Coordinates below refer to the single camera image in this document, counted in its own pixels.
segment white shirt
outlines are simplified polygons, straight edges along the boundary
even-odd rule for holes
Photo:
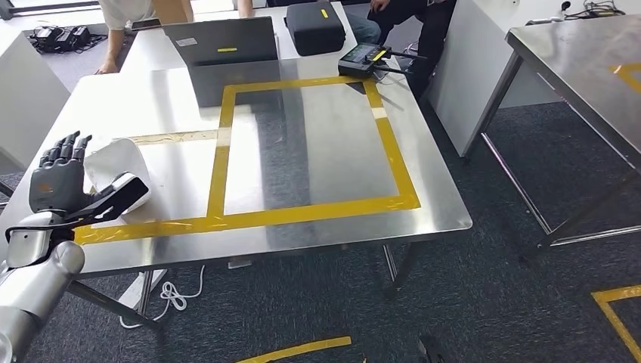
[[[139,21],[153,16],[151,0],[98,0],[104,22],[110,30],[123,30],[128,21]]]

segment gray laptop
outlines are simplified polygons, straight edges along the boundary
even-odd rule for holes
[[[278,59],[271,17],[163,26],[187,67]]]

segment person's arm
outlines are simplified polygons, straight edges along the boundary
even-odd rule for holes
[[[254,4],[252,0],[238,0],[238,15],[240,17],[254,16]]]
[[[103,65],[98,68],[98,74],[117,73],[118,66],[116,65],[116,58],[122,49],[122,42],[125,39],[125,30],[109,30],[109,37],[107,38],[107,57]]]

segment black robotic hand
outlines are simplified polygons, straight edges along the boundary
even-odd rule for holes
[[[31,176],[29,205],[34,213],[52,211],[73,227],[118,218],[143,197],[149,188],[137,176],[124,172],[102,191],[86,194],[85,149],[91,135],[81,138],[80,131],[56,142],[40,158]]]
[[[92,201],[82,185],[85,177],[85,149],[91,135],[80,138],[80,131],[56,142],[40,158],[38,169],[31,175],[29,206],[34,213],[45,209],[60,210],[61,214],[76,213]]]

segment black case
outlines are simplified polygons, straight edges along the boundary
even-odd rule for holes
[[[300,55],[339,51],[345,43],[345,29],[329,2],[290,5],[285,21]]]

